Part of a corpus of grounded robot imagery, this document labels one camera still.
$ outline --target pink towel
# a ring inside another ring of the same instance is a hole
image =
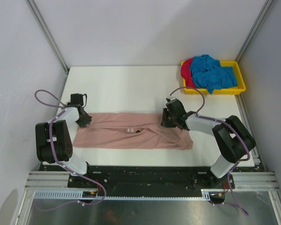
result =
[[[192,149],[189,132],[163,128],[162,114],[91,113],[92,122],[78,128],[73,142],[78,148]]]

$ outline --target dark gray floor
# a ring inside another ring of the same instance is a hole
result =
[[[33,208],[30,225],[276,225],[267,192],[236,193],[248,211],[246,217],[232,206],[212,206],[206,201],[103,201],[96,206],[72,203],[51,212]],[[49,209],[68,200],[35,200]],[[234,203],[232,196],[226,202]]]

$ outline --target yellow plastic basket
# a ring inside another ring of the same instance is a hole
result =
[[[236,80],[238,85],[236,87],[232,88],[225,88],[221,90],[214,90],[212,93],[213,95],[239,95],[241,92],[245,91],[245,84],[242,77],[242,74],[240,73],[240,69],[238,66],[238,63],[236,61],[220,61],[222,67],[232,67],[233,72],[235,74]],[[183,86],[186,86],[185,79],[183,79]],[[208,95],[209,92],[206,88],[198,88],[204,95]],[[184,93],[188,95],[197,95],[199,94],[193,89],[187,89],[184,88]]]

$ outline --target white table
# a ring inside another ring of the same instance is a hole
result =
[[[178,66],[137,67],[72,67],[63,92],[62,102],[70,100],[74,93],[88,95],[88,113],[162,113],[165,98],[181,86]],[[176,96],[186,111],[196,111],[202,99],[199,95]],[[235,96],[206,96],[205,107],[200,112],[206,116],[240,118]],[[69,128],[72,141],[77,124]],[[211,166],[220,155],[215,138],[199,132],[190,132],[192,150],[117,150],[86,149],[74,147],[74,153],[90,165],[134,166]],[[254,166],[253,159],[239,166]]]

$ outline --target wall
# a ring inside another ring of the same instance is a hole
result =
[[[241,59],[243,94],[260,154],[281,187],[281,0]]]
[[[38,163],[34,126],[54,112],[40,105],[34,92],[43,88],[58,95],[63,77],[26,2],[0,0],[0,225],[12,220],[28,173]]]
[[[72,66],[234,60],[265,0],[36,0]]]

